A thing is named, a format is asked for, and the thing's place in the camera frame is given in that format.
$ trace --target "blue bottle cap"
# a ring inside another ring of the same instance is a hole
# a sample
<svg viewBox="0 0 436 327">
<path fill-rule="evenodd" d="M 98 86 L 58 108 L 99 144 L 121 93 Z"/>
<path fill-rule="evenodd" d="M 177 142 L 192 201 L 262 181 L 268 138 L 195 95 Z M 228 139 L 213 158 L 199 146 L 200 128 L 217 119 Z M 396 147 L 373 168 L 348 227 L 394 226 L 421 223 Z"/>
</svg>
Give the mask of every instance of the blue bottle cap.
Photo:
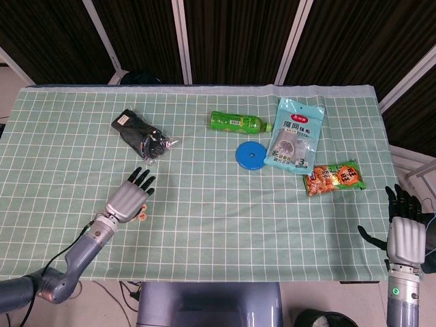
<svg viewBox="0 0 436 327">
<path fill-rule="evenodd" d="M 236 161 L 242 168 L 248 170 L 262 168 L 265 157 L 265 146 L 253 141 L 242 143 L 236 150 Z"/>
</svg>

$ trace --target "light blue package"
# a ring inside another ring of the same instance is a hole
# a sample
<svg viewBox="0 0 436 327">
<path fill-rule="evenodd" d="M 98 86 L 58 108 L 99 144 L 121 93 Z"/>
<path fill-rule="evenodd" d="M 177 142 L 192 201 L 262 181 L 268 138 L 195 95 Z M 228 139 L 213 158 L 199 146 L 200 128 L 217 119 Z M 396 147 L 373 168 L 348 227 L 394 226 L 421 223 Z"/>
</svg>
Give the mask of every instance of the light blue package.
<svg viewBox="0 0 436 327">
<path fill-rule="evenodd" d="M 281 98 L 264 163 L 310 175 L 315 163 L 324 108 Z"/>
</svg>

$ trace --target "green grid tablecloth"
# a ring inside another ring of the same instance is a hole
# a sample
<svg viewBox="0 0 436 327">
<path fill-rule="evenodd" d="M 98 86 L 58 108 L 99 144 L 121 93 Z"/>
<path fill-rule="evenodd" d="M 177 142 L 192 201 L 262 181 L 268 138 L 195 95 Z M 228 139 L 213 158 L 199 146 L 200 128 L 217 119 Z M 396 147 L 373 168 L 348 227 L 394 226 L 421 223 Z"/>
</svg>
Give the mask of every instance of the green grid tablecloth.
<svg viewBox="0 0 436 327">
<path fill-rule="evenodd" d="M 175 89 L 178 94 L 171 88 L 160 93 L 104 87 L 27 88 L 18 94 L 0 141 L 1 278 L 42 267 L 104 208 L 129 173 L 144 165 L 110 127 L 125 108 L 180 142 L 150 167 L 157 182 L 149 218 L 120 225 L 84 278 L 386 278 L 385 253 L 363 243 L 356 228 L 360 224 L 386 237 L 384 187 L 396 182 L 373 91 L 364 97 L 341 96 L 341 88 L 333 95 L 329 88 L 300 88 L 304 97 L 299 97 L 293 88 L 248 88 L 260 95 L 226 95 L 231 88 L 217 89 L 223 95 L 200 94 L 214 88 L 188 89 L 197 94 Z M 309 198 L 299 175 L 238 166 L 237 146 L 247 140 L 267 146 L 270 134 L 210 130 L 210 113 L 253 114 L 272 123 L 277 95 L 326 108 L 316 163 L 357 159 L 366 190 Z M 65 268 L 62 258 L 54 264 Z"/>
</svg>

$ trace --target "black curtain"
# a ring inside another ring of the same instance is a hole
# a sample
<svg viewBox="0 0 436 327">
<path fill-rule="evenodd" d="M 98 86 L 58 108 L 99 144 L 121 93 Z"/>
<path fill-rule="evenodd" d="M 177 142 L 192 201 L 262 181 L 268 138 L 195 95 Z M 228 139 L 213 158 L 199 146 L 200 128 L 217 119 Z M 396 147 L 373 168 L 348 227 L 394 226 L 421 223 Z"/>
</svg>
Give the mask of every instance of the black curtain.
<svg viewBox="0 0 436 327">
<path fill-rule="evenodd" d="M 93 0 L 121 67 L 183 84 L 171 0 Z"/>
<path fill-rule="evenodd" d="M 0 46 L 36 84 L 107 84 L 115 73 L 81 0 L 0 1 Z"/>
<path fill-rule="evenodd" d="M 436 66 L 385 113 L 389 143 L 436 157 Z"/>
<path fill-rule="evenodd" d="M 298 2 L 185 0 L 193 83 L 274 83 Z"/>
<path fill-rule="evenodd" d="M 435 12 L 433 0 L 315 0 L 285 84 L 370 84 L 381 100 L 436 44 Z"/>
</svg>

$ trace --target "gray floor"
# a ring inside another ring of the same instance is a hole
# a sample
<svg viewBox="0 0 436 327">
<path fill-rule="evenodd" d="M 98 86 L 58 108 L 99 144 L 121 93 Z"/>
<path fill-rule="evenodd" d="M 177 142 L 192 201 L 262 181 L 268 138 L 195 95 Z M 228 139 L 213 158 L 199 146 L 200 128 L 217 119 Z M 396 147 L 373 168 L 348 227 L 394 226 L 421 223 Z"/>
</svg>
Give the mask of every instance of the gray floor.
<svg viewBox="0 0 436 327">
<path fill-rule="evenodd" d="M 0 117 L 9 116 L 16 94 L 24 82 L 8 67 L 0 67 Z M 116 281 L 102 282 L 124 306 L 134 326 L 136 314 L 123 302 Z M 385 326 L 387 283 L 341 285 L 338 282 L 282 283 L 283 318 L 286 327 L 306 308 L 338 311 L 351 317 L 359 327 Z M 421 283 L 420 326 L 434 326 L 436 275 L 427 275 Z M 129 299 L 131 306 L 137 303 Z M 12 312 L 12 326 L 18 326 L 25 309 Z M 7 326 L 4 315 L 0 326 Z M 60 305 L 37 299 L 27 327 L 129 326 L 120 306 L 95 283 L 83 282 L 80 295 Z"/>
</svg>

